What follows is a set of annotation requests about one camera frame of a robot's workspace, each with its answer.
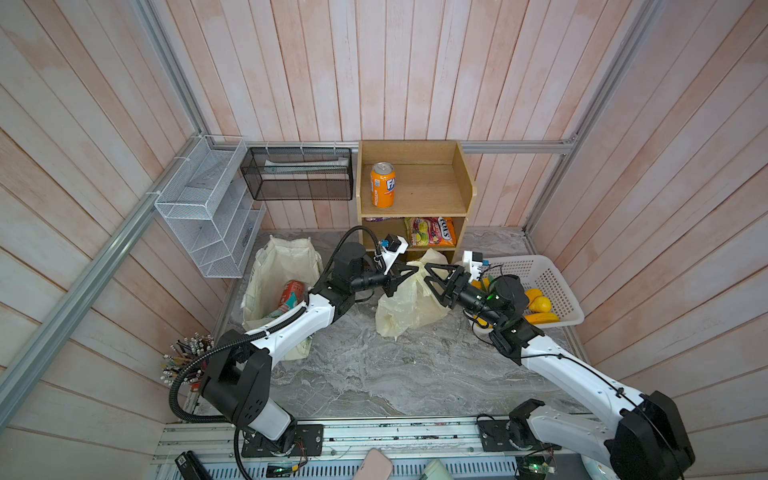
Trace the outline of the orange print plastic bag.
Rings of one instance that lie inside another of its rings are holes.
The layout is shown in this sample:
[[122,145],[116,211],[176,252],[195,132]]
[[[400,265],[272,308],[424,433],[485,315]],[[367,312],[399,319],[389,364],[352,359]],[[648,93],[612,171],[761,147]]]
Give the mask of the orange print plastic bag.
[[383,295],[378,300],[375,324],[379,335],[397,338],[408,329],[429,325],[448,315],[449,309],[437,301],[424,281],[427,263],[447,265],[448,261],[442,253],[428,249],[421,258],[407,263],[418,271],[406,279],[392,297]]

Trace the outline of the white plastic fruit basket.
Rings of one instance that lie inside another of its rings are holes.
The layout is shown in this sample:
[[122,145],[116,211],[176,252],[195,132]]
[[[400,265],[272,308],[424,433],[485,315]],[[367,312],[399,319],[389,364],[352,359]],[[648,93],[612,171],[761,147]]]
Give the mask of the white plastic fruit basket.
[[485,259],[482,278],[516,275],[525,290],[537,289],[551,300],[558,323],[537,325],[539,328],[569,327],[581,324],[585,315],[565,278],[554,263],[542,255],[517,255]]

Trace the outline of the red cola can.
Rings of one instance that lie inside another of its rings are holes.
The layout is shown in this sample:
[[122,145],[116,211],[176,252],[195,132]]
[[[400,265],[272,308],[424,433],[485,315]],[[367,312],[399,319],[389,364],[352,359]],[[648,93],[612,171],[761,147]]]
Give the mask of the red cola can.
[[295,308],[304,299],[305,284],[299,280],[289,280],[281,293],[278,308],[287,312]]

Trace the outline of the cream canvas tote bag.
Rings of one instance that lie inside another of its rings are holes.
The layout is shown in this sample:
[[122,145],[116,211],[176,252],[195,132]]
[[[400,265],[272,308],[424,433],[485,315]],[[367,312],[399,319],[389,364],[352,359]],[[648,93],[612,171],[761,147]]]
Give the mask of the cream canvas tote bag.
[[284,285],[289,280],[305,284],[307,292],[319,279],[322,257],[309,238],[285,240],[270,237],[256,252],[241,310],[246,331],[266,325],[285,312],[279,306]]

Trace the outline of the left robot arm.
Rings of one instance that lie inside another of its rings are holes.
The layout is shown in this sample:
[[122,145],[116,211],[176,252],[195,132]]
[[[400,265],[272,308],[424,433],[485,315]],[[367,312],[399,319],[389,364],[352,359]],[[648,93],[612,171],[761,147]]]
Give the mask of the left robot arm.
[[[398,259],[408,247],[402,236],[379,239],[368,227],[350,228],[296,306],[263,327],[223,335],[214,348],[182,368],[170,385],[172,413],[188,423],[227,422],[240,435],[265,440],[275,453],[291,451],[297,421],[271,398],[274,366],[306,338],[346,314],[358,293],[380,288],[393,296],[418,271]],[[216,409],[214,415],[189,413],[178,400],[182,383],[197,371],[203,373],[199,392]]]

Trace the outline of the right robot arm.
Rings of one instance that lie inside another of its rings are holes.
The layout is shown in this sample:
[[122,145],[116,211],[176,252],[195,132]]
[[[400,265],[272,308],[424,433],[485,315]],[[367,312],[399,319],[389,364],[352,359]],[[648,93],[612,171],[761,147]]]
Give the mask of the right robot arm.
[[558,386],[593,418],[567,414],[529,399],[509,415],[512,445],[552,444],[609,466],[621,479],[681,479],[695,453],[675,402],[644,394],[595,370],[562,349],[524,315],[532,301],[514,275],[478,287],[459,265],[429,263],[425,282],[438,302],[462,308],[491,328],[489,341],[504,357]]

